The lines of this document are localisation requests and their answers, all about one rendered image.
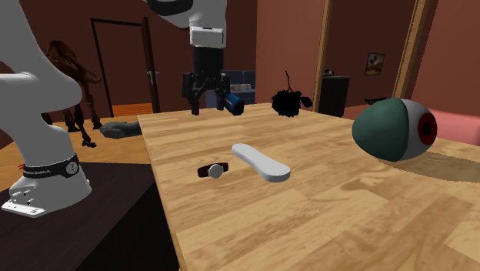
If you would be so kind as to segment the wooden doorway frame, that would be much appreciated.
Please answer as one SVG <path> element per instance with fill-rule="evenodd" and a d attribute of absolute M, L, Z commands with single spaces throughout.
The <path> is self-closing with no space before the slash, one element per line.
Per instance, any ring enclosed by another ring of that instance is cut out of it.
<path fill-rule="evenodd" d="M 325 0 L 313 110 L 318 111 L 325 69 L 350 77 L 345 106 L 406 97 L 431 5 L 432 0 Z M 365 75 L 370 52 L 385 55 L 381 75 Z"/>

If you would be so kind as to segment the blue cylinder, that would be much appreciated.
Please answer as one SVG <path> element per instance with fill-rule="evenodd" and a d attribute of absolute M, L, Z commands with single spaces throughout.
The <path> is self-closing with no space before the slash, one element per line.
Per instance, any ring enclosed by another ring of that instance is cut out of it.
<path fill-rule="evenodd" d="M 227 93 L 224 97 L 224 107 L 233 115 L 241 115 L 244 112 L 245 103 L 234 93 Z"/>

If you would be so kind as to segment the dark framed door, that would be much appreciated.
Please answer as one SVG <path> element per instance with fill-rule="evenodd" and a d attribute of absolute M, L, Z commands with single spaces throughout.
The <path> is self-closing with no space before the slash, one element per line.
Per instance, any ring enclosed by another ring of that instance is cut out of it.
<path fill-rule="evenodd" d="M 100 45 L 98 42 L 98 35 L 96 32 L 96 27 L 95 23 L 105 23 L 105 24 L 111 24 L 111 25 L 127 25 L 127 26 L 135 26 L 139 27 L 141 29 L 142 33 L 142 44 L 143 44 L 143 50 L 144 50 L 144 56 L 145 56 L 145 64 L 146 64 L 146 70 L 147 70 L 147 75 L 150 80 L 150 86 L 149 86 L 149 91 L 150 91 L 150 96 L 151 96 L 151 104 L 152 104 L 152 111 L 154 113 L 160 113 L 161 107 L 160 107 L 160 101 L 159 101 L 159 96 L 158 96 L 158 83 L 157 83 L 157 73 L 155 70 L 155 62 L 154 62 L 154 55 L 153 55 L 153 50 L 152 50 L 152 40 L 151 40 L 151 34 L 149 30 L 149 21 L 148 17 L 144 17 L 142 19 L 141 23 L 137 22 L 124 22 L 124 21 L 117 21 L 117 20 L 110 20 L 110 19 L 103 19 L 103 18 L 90 18 L 91 22 L 91 27 L 92 27 L 92 32 L 95 40 L 95 47 L 96 51 L 98 54 L 98 61 L 100 65 L 100 69 L 102 72 L 102 79 L 105 87 L 105 94 L 106 98 L 108 101 L 108 107 L 109 107 L 109 112 L 110 116 L 114 117 L 114 109 L 112 106 L 112 101 L 108 89 L 108 82 L 105 74 L 105 68 L 103 65 L 102 61 L 102 54 L 101 54 L 101 49 Z"/>

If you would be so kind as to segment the black bunch of grapes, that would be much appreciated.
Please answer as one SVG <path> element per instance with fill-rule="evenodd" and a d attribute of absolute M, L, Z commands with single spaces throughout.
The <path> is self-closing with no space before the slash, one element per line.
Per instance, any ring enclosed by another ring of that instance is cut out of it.
<path fill-rule="evenodd" d="M 300 91 L 294 91 L 290 85 L 290 77 L 287 71 L 288 88 L 278 91 L 272 96 L 272 108 L 279 114 L 287 117 L 294 117 L 299 114 L 301 105 L 306 108 L 312 107 L 312 100 L 303 96 Z"/>

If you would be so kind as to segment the framed wall picture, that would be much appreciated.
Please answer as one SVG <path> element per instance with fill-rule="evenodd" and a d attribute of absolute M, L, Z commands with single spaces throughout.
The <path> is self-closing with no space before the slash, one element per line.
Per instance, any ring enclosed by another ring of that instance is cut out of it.
<path fill-rule="evenodd" d="M 370 52 L 365 66 L 365 75 L 381 75 L 384 60 L 384 54 Z"/>

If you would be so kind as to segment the wooden table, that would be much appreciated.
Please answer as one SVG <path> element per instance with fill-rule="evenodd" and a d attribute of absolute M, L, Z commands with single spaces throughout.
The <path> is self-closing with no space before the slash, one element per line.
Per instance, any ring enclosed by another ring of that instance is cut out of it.
<path fill-rule="evenodd" d="M 480 271 L 480 147 L 377 160 L 352 122 L 268 104 L 139 117 L 182 271 Z M 291 169 L 263 179 L 244 143 Z M 227 162 L 219 178 L 197 169 Z"/>

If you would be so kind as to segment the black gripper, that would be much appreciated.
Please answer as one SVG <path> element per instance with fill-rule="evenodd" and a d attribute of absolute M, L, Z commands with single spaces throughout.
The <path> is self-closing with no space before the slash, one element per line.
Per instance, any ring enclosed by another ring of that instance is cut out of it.
<path fill-rule="evenodd" d="M 182 76 L 182 96 L 188 100 L 193 115 L 199 115 L 199 98 L 205 91 L 205 80 L 208 89 L 215 89 L 216 109 L 225 107 L 225 97 L 230 92 L 229 74 L 223 70 L 224 49 L 194 47 L 195 73 L 187 72 Z"/>

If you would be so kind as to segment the brown horse figure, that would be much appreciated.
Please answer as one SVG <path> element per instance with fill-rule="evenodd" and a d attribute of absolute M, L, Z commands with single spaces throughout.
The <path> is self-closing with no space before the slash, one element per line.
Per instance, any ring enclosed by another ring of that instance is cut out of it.
<path fill-rule="evenodd" d="M 94 97 L 90 93 L 89 83 L 100 83 L 101 79 L 94 73 L 87 70 L 78 62 L 76 54 L 62 41 L 51 41 L 45 53 L 48 60 L 61 72 L 74 79 L 85 91 L 86 104 L 92 114 L 93 129 L 99 129 L 102 124 L 94 108 Z M 84 127 L 84 116 L 80 104 L 75 105 L 74 114 L 69 109 L 63 109 L 65 124 L 68 132 L 82 133 L 82 146 L 95 148 L 96 144 L 91 140 Z"/>

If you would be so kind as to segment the dark robot stand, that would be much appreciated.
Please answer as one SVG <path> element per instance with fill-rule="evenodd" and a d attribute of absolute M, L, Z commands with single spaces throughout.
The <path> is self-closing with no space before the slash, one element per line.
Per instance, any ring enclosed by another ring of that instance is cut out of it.
<path fill-rule="evenodd" d="M 39 218 L 0 210 L 0 271 L 178 271 L 151 166 L 82 168 L 81 202 Z"/>

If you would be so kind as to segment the white flat oblong remote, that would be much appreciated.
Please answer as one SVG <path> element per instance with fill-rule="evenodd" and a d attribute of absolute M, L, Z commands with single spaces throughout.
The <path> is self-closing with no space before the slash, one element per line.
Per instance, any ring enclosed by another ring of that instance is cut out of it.
<path fill-rule="evenodd" d="M 289 166 L 266 156 L 250 145 L 235 143 L 232 146 L 232 153 L 250 165 L 266 181 L 284 182 L 291 175 Z"/>

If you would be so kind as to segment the pink sofa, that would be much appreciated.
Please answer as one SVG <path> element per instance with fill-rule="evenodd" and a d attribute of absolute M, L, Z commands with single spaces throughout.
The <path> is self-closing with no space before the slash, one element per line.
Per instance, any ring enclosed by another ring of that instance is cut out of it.
<path fill-rule="evenodd" d="M 434 109 L 430 112 L 436 119 L 439 138 L 480 146 L 480 116 Z"/>

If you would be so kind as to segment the dark cabinet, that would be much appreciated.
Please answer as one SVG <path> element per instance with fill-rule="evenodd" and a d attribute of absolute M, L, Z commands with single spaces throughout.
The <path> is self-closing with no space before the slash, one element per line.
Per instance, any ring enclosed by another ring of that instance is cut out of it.
<path fill-rule="evenodd" d="M 345 111 L 348 94 L 349 76 L 335 75 L 332 70 L 325 69 L 318 112 L 325 115 L 342 117 Z"/>

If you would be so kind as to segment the grey lump on floor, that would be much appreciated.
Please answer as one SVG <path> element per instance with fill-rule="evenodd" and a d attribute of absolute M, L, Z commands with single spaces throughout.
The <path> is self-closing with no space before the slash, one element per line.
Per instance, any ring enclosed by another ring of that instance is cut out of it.
<path fill-rule="evenodd" d="M 110 139 L 123 139 L 142 134 L 139 122 L 108 122 L 99 130 L 104 137 Z"/>

